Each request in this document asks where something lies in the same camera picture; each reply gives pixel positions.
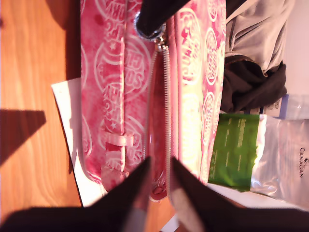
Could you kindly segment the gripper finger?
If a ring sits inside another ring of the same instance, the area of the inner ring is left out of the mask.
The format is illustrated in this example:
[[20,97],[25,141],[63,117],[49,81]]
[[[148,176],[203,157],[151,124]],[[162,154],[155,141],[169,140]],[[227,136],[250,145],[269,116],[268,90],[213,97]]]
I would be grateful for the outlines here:
[[241,209],[237,202],[202,184],[176,158],[172,158],[172,173],[198,212],[229,213]]
[[166,22],[165,0],[143,0],[141,4],[137,29],[144,35],[151,35]]
[[156,33],[170,17],[188,2],[189,0],[152,0],[151,33]]
[[152,159],[146,158],[120,185],[89,209],[103,213],[126,213],[132,209],[147,212],[152,179]]

